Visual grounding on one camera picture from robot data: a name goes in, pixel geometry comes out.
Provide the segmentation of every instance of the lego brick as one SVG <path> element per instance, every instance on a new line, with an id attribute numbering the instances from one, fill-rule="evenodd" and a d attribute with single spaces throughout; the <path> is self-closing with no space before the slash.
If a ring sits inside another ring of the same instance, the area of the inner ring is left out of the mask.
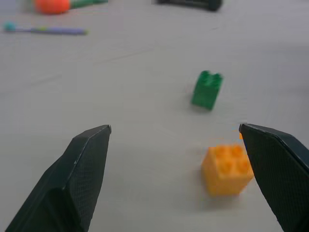
<path id="1" fill-rule="evenodd" d="M 228 196 L 240 194 L 253 178 L 253 171 L 240 145 L 220 145 L 209 147 L 202 175 L 211 196 Z"/>
<path id="2" fill-rule="evenodd" d="M 216 102 L 223 77 L 203 71 L 196 83 L 191 103 L 212 110 Z"/>

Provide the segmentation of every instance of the white table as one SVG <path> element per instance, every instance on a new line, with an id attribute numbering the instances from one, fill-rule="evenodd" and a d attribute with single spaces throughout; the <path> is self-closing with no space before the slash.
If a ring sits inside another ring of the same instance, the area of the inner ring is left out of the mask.
<path id="1" fill-rule="evenodd" d="M 219 13 L 112 0 L 59 16 L 0 3 L 0 22 L 89 29 L 82 37 L 0 33 L 0 231 L 43 172 L 86 129 L 112 125 L 90 232 L 280 232 L 253 180 L 210 199 L 208 146 L 240 122 L 309 145 L 309 5 L 227 0 Z M 225 76 L 211 113 L 190 105 L 202 70 Z"/>

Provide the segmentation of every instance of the orange toy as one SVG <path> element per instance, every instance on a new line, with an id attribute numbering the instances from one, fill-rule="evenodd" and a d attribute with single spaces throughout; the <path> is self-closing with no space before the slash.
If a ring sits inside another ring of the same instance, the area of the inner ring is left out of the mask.
<path id="1" fill-rule="evenodd" d="M 44 14 L 61 14 L 70 9 L 69 0 L 35 0 L 35 8 Z"/>
<path id="2" fill-rule="evenodd" d="M 253 178 L 248 156 L 240 145 L 209 147 L 202 174 L 211 196 L 238 195 Z"/>

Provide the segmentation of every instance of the teal tip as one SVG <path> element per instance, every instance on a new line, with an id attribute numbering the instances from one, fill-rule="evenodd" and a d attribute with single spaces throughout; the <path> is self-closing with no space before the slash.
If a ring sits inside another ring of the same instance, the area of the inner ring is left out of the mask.
<path id="1" fill-rule="evenodd" d="M 16 25 L 12 22 L 6 22 L 3 24 L 3 29 L 5 31 L 14 31 L 16 29 Z"/>

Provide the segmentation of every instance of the green lego brick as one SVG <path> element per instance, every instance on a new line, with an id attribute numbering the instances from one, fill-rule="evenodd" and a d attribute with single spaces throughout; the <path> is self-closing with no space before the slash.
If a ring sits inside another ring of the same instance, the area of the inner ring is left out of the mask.
<path id="1" fill-rule="evenodd" d="M 216 102 L 223 77 L 203 71 L 197 80 L 191 103 L 212 110 Z"/>

